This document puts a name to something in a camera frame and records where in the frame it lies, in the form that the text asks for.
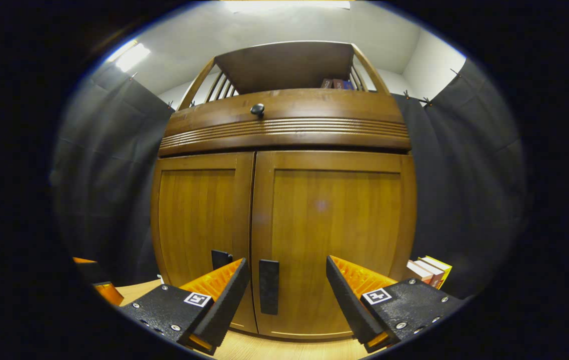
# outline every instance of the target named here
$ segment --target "black curtain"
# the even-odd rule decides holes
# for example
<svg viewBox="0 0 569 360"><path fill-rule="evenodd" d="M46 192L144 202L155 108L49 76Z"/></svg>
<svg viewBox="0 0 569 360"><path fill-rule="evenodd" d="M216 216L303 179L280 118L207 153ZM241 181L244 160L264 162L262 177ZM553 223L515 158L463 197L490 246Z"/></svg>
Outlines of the black curtain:
<svg viewBox="0 0 569 360"><path fill-rule="evenodd" d="M442 290L458 298L477 294L523 229L531 199L513 114L470 59L431 106L394 97L417 182L411 259L432 256L451 265Z"/></svg>
<svg viewBox="0 0 569 360"><path fill-rule="evenodd" d="M113 63L75 94L49 176L61 239L72 256L97 260L118 287L155 280L150 193L174 110Z"/></svg>

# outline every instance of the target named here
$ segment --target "cabinet door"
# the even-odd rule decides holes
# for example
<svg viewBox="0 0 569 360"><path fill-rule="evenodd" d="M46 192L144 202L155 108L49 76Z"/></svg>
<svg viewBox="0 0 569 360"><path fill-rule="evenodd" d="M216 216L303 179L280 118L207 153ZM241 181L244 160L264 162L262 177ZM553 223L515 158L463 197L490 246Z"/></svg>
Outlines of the cabinet door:
<svg viewBox="0 0 569 360"><path fill-rule="evenodd" d="M211 250L249 260L254 152L159 159L151 199L153 245L167 284L213 271ZM231 323L257 332L251 283Z"/></svg>
<svg viewBox="0 0 569 360"><path fill-rule="evenodd" d="M258 332L321 339L352 334L326 278L334 255L399 280L410 257L416 186L409 155L259 152L252 208ZM279 262L277 314L260 307L259 261Z"/></svg>

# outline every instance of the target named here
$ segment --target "stack of books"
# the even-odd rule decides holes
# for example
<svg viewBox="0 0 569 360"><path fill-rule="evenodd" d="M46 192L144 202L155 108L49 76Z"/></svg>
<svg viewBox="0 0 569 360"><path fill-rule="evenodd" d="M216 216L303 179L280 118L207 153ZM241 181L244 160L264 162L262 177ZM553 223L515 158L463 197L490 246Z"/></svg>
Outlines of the stack of books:
<svg viewBox="0 0 569 360"><path fill-rule="evenodd" d="M406 262L406 271L403 280L416 278L422 282L440 289L451 273L451 265L436 260L431 256L419 257L417 260Z"/></svg>
<svg viewBox="0 0 569 360"><path fill-rule="evenodd" d="M344 90L355 90L354 85L351 84L349 80L341 79L323 79L321 89L344 89Z"/></svg>

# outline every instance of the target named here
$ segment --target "black knob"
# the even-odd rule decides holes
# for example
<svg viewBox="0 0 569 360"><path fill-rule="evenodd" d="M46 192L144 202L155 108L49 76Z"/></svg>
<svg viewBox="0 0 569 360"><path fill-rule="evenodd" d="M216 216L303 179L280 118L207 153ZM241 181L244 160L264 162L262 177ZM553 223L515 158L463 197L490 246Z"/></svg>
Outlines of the black knob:
<svg viewBox="0 0 569 360"><path fill-rule="evenodd" d="M262 104L255 104L251 106L251 114L255 114L258 117L262 117L265 114L265 106Z"/></svg>

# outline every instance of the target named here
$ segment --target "light fixture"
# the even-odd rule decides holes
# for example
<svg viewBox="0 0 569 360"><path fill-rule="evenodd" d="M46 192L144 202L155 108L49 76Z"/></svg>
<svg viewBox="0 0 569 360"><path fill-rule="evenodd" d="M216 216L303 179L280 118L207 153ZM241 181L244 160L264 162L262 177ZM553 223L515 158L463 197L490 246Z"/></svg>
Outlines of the light fixture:
<svg viewBox="0 0 569 360"><path fill-rule="evenodd" d="M283 7L320 7L351 9L349 1L225 1L232 13L272 10Z"/></svg>
<svg viewBox="0 0 569 360"><path fill-rule="evenodd" d="M113 54L111 54L111 56L109 56L106 61L107 62L112 62L115 59L118 59L118 57L122 54L125 53L125 51L133 48L136 44L138 44L138 41L136 41L135 39L132 39L131 41L129 41L128 43L125 43L124 45L120 46L120 48L118 48L118 50L116 50Z"/></svg>
<svg viewBox="0 0 569 360"><path fill-rule="evenodd" d="M120 55L120 58L115 62L115 66L120 68L123 72L127 72L129 69L133 68L142 59L147 57L149 53L152 52L146 48L142 43L138 43L136 46L129 50L126 50L124 54Z"/></svg>

